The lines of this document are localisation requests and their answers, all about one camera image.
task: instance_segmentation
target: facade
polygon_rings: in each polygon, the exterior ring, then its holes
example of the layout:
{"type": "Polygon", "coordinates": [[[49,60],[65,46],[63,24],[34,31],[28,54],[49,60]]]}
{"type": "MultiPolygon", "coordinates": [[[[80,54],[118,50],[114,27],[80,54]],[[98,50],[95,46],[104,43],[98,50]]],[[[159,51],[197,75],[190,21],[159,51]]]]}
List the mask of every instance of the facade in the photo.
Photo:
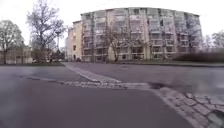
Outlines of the facade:
{"type": "Polygon", "coordinates": [[[82,23],[81,21],[73,22],[73,27],[68,29],[66,38],[66,59],[75,61],[82,58],[82,23]]]}
{"type": "Polygon", "coordinates": [[[108,27],[126,27],[141,45],[120,47],[119,60],[169,59],[197,52],[202,42],[199,16],[160,8],[116,8],[81,14],[82,59],[114,60],[113,50],[100,37],[108,27]]]}

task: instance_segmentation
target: balcony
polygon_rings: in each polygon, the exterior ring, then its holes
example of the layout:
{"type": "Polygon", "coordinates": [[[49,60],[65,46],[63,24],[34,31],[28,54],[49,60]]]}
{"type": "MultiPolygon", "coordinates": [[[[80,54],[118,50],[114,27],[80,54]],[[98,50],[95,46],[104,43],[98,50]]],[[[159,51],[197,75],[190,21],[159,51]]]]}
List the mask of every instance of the balcony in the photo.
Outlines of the balcony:
{"type": "Polygon", "coordinates": [[[173,46],[174,45],[174,40],[167,40],[166,45],[167,46],[173,46]]]}
{"type": "Polygon", "coordinates": [[[140,15],[130,15],[130,20],[140,20],[140,15]]]}
{"type": "Polygon", "coordinates": [[[125,16],[115,16],[114,17],[114,20],[115,21],[125,21],[126,20],[126,17],[125,16]]]}
{"type": "Polygon", "coordinates": [[[115,16],[125,16],[126,15],[126,10],[125,9],[115,9],[114,10],[114,15],[115,16]]]}
{"type": "Polygon", "coordinates": [[[162,40],[154,40],[152,41],[152,46],[163,46],[162,40]]]}
{"type": "Polygon", "coordinates": [[[106,17],[106,12],[105,11],[97,11],[97,12],[94,13],[94,17],[95,18],[106,17]]]}
{"type": "Polygon", "coordinates": [[[161,28],[160,27],[149,27],[149,32],[150,33],[161,33],[161,28]]]}
{"type": "Polygon", "coordinates": [[[106,18],[96,18],[95,23],[102,23],[102,22],[106,22],[106,18]]]}

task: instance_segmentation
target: bare tree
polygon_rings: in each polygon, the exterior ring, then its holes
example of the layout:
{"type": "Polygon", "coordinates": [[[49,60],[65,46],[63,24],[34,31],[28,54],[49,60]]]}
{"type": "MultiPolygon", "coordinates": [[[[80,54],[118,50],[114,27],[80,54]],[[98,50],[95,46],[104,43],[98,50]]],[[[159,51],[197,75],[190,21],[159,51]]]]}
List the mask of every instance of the bare tree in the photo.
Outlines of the bare tree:
{"type": "Polygon", "coordinates": [[[103,47],[106,46],[112,49],[115,62],[119,61],[121,49],[124,47],[130,48],[131,51],[136,51],[137,54],[140,53],[139,51],[142,50],[142,46],[144,44],[141,33],[139,33],[141,29],[137,32],[127,27],[111,26],[106,27],[104,35],[101,36],[101,39],[103,40],[103,47]]]}
{"type": "Polygon", "coordinates": [[[121,48],[127,46],[128,40],[127,27],[106,27],[104,38],[104,46],[112,48],[115,62],[119,60],[121,48]]]}
{"type": "Polygon", "coordinates": [[[33,11],[27,15],[27,22],[31,27],[32,43],[35,48],[44,53],[40,55],[46,58],[45,51],[49,44],[54,43],[57,36],[63,36],[66,30],[64,22],[58,19],[58,9],[51,8],[47,1],[38,0],[33,11]]]}
{"type": "Polygon", "coordinates": [[[3,20],[0,22],[0,48],[3,51],[3,61],[6,64],[7,53],[20,46],[23,43],[19,27],[10,20],[3,20]]]}
{"type": "Polygon", "coordinates": [[[214,44],[219,48],[224,48],[224,31],[212,34],[214,44]]]}

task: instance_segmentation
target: asphalt road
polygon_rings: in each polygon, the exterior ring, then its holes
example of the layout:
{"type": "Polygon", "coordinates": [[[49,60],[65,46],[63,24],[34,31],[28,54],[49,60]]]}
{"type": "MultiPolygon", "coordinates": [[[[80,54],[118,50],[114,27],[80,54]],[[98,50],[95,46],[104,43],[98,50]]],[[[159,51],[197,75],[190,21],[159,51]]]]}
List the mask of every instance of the asphalt road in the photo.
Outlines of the asphalt road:
{"type": "Polygon", "coordinates": [[[0,128],[192,128],[150,92],[69,88],[15,75],[36,69],[0,67],[0,128]]]}
{"type": "Polygon", "coordinates": [[[70,64],[125,82],[162,83],[182,92],[224,94],[224,68],[70,64]]]}

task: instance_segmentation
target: overcast sky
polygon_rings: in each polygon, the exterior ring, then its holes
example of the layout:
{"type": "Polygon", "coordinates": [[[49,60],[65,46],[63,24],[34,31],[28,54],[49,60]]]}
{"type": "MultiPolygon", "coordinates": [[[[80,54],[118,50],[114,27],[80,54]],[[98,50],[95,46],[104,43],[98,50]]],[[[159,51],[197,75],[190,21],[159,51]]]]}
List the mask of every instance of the overcast sky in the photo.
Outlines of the overcast sky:
{"type": "MultiPolygon", "coordinates": [[[[84,12],[119,7],[166,8],[200,15],[203,35],[224,29],[223,0],[51,0],[51,6],[60,9],[59,17],[65,25],[80,20],[84,12]]],[[[0,20],[12,20],[22,30],[25,43],[29,42],[26,15],[32,11],[35,0],[0,0],[0,20]]]]}

